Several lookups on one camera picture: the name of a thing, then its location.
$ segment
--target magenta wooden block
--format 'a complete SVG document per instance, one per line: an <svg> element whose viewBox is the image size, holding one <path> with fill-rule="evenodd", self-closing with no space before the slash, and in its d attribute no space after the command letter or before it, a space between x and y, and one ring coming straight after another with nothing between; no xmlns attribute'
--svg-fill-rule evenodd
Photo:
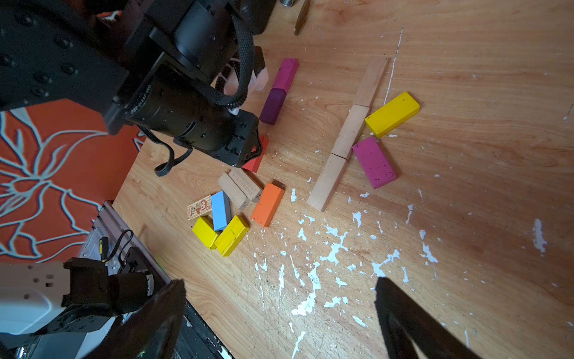
<svg viewBox="0 0 574 359"><path fill-rule="evenodd" d="M277 72L277 77L273 82L273 88L280 88L289 92L291 87L291 81L295 77L295 72L297 72L297 67L299 67L299 61L297 59L283 59L281 67Z"/></svg>
<svg viewBox="0 0 574 359"><path fill-rule="evenodd" d="M268 125L275 125L275 121L279 116L279 111L281 111L286 96L287 92L285 92L285 90L272 88L269 96L267 96L263 110L261 110L259 120Z"/></svg>
<svg viewBox="0 0 574 359"><path fill-rule="evenodd" d="M369 137L353 146L361 167L374 189L397 179L391 165L383 155L374 137Z"/></svg>

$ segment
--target white paint stain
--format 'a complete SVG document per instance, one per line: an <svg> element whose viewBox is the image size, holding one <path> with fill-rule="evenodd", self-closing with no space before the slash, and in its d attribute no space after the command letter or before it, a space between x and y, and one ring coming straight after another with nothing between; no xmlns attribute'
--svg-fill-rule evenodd
<svg viewBox="0 0 574 359"><path fill-rule="evenodd" d="M343 285L348 285L347 283L343 282L343 281L341 280L341 278L339 278L339 277L337 277L337 278L335 279L335 282L339 285L339 288L342 287Z"/></svg>
<svg viewBox="0 0 574 359"><path fill-rule="evenodd" d="M305 233L303 232L303 227L301 227L301 229L299 230L299 234L297 235L297 238L301 238L304 241L307 240L307 237L305 237Z"/></svg>
<svg viewBox="0 0 574 359"><path fill-rule="evenodd" d="M381 223L379 221L377 221L377 225L379 225L379 231L381 231L381 234L384 233L383 229L381 228Z"/></svg>
<svg viewBox="0 0 574 359"><path fill-rule="evenodd" d="M368 325L366 325L362 320L360 320L359 318L357 318L354 315L353 315L353 319L357 322L358 325L362 326L363 328L368 327Z"/></svg>
<svg viewBox="0 0 574 359"><path fill-rule="evenodd" d="M426 255L425 255L425 254L421 254L421 257L423 257L423 258L428 258L428 260L429 260L431 263L438 263L438 262L439 262L439 260L436 259L436 258L431 254L431 250L429 249L429 246L428 246L428 245L423 244L423 245L422 245L422 251L425 252Z"/></svg>
<svg viewBox="0 0 574 359"><path fill-rule="evenodd" d="M323 257L320 256L319 259L321 261L325 261L328 260L329 262L335 263L335 265L339 264L339 260L337 259L337 253L339 253L339 249L344 249L346 252L349 251L349 248L345 247L343 244L345 242L345 238L347 237L348 232L345 232L342 236L339 235L339 229L337 228L331 228L328 225L324 225L323 227L325 227L327 229L327 234L332 234L335 237L339 237L339 239L341 240L340 243L331 243L331 252L329 253L329 255L327 257Z"/></svg>
<svg viewBox="0 0 574 359"><path fill-rule="evenodd" d="M405 267L401 267L402 271L405 272L405 277L403 278L402 282L403 283L408 283L409 282L409 276L406 275L406 268Z"/></svg>
<svg viewBox="0 0 574 359"><path fill-rule="evenodd" d="M410 215L413 214L414 204L409 204L407 207L409 208L409 216L406 218L406 224L408 225L410 221Z"/></svg>
<svg viewBox="0 0 574 359"><path fill-rule="evenodd" d="M279 270L279 295L281 295L281 291L285 288L285 264L281 264L281 269Z"/></svg>
<svg viewBox="0 0 574 359"><path fill-rule="evenodd" d="M361 217L360 211L353 213L353 223L355 223L355 220L357 221L357 228L360 228L361 226L360 217Z"/></svg>
<svg viewBox="0 0 574 359"><path fill-rule="evenodd" d="M336 304L341 305L341 298L334 296L331 302L325 302L323 307L325 308L332 308Z"/></svg>
<svg viewBox="0 0 574 359"><path fill-rule="evenodd" d="M297 354L297 352L299 351L299 343L303 340L304 336L305 332L302 331L301 335L299 335L299 337L297 338L297 342L295 343L295 349L293 349L293 355L291 356L291 359L295 359L295 354Z"/></svg>
<svg viewBox="0 0 574 359"><path fill-rule="evenodd" d="M546 252L544 246L548 244L542 237L542 221L538 218L534 220L534 226L532 227L532 233L534 233L534 247L540 251L540 253Z"/></svg>

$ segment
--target red wooden block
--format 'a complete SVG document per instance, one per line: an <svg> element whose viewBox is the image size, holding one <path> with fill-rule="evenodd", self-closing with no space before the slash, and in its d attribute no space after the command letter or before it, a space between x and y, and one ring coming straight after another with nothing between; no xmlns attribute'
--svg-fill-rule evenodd
<svg viewBox="0 0 574 359"><path fill-rule="evenodd" d="M251 161L243 165L243 169L246 169L253 173L257 173L259 165L261 164L261 160L263 159L263 155L265 154L265 150L267 150L267 145L269 144L269 140L265 136L261 136L260 140L261 140L261 146L263 146L263 152L261 152L261 156L257 157L256 159L252 159Z"/></svg>
<svg viewBox="0 0 574 359"><path fill-rule="evenodd" d="M374 189L397 179L389 161L383 155L374 137L369 137L353 146L361 167Z"/></svg>

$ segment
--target natural wooden block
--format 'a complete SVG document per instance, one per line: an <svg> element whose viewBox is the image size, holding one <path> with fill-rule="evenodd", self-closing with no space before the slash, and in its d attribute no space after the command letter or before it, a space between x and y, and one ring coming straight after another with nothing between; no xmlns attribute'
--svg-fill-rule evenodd
<svg viewBox="0 0 574 359"><path fill-rule="evenodd" d="M269 145L269 140L267 139L267 137L261 136L260 140L261 140L261 147L263 147L263 152L261 152L261 155L259 157L257 157L256 159L252 159L251 161L244 164L242 167L243 169L246 169L253 173L257 173L259 165L261 164L261 160L263 159L263 155L265 154L265 150L267 150L267 145Z"/></svg>
<svg viewBox="0 0 574 359"><path fill-rule="evenodd" d="M259 202L263 189L241 168L232 168L229 177L252 202Z"/></svg>
<svg viewBox="0 0 574 359"><path fill-rule="evenodd" d="M274 184L268 183L265 185L261 198L259 199L259 203L257 203L253 210L251 219L263 227L269 227L284 193L284 189L279 188Z"/></svg>
<svg viewBox="0 0 574 359"><path fill-rule="evenodd" d="M243 218L240 216L233 217L215 241L215 246L219 253L221 253L223 257L229 256L248 231L249 225Z"/></svg>
<svg viewBox="0 0 574 359"><path fill-rule="evenodd" d="M343 175L343 171L347 167L347 160L337 155L329 156L325 168L319 175L307 203L312 207L317 208L321 212L325 211L327 203L335 192L335 188Z"/></svg>
<svg viewBox="0 0 574 359"><path fill-rule="evenodd" d="M371 61L369 61L353 104L371 107L375 92L381 83L381 77L385 73L388 62L388 57L381 56L373 57Z"/></svg>
<svg viewBox="0 0 574 359"><path fill-rule="evenodd" d="M187 220L192 220L201 215L208 215L210 212L211 196L207 196L187 206Z"/></svg>
<svg viewBox="0 0 574 359"><path fill-rule="evenodd" d="M192 231L207 248L215 249L215 240L217 240L219 234L214 231L214 226L209 217L199 217Z"/></svg>
<svg viewBox="0 0 574 359"><path fill-rule="evenodd" d="M397 179L397 175L374 137L357 143L353 146L353 151L374 189Z"/></svg>
<svg viewBox="0 0 574 359"><path fill-rule="evenodd" d="M403 92L367 117L365 123L380 138L417 114L420 109L421 105L408 92Z"/></svg>
<svg viewBox="0 0 574 359"><path fill-rule="evenodd" d="M331 153L349 160L352 146L359 137L364 127L364 119L369 113L369 108L361 105L353 105L347 119L339 132Z"/></svg>
<svg viewBox="0 0 574 359"><path fill-rule="evenodd" d="M221 189L225 194L231 199L235 207L237 207L240 211L243 211L247 205L249 204L249 198L243 193L241 188L233 182L231 177L227 173L223 173L218 180Z"/></svg>

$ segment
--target wooden tabletop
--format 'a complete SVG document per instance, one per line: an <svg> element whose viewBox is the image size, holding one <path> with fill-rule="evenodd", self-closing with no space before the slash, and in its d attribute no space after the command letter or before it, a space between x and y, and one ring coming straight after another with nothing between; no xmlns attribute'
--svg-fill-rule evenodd
<svg viewBox="0 0 574 359"><path fill-rule="evenodd" d="M296 358L385 358L375 268L484 358L574 356L572 3L314 1L296 37L302 3L277 3L255 38L270 81L243 107L259 115L281 60L299 59L276 125L259 126L257 178L286 186L271 226L252 222L230 257L208 250L186 206L228 166L195 151L158 178L151 141L114 208L237 358L291 358L303 331ZM404 91L421 111L381 139L398 179L373 190L352 156L321 213L306 199L373 55L390 62L371 112ZM315 306L293 315L315 265Z"/></svg>

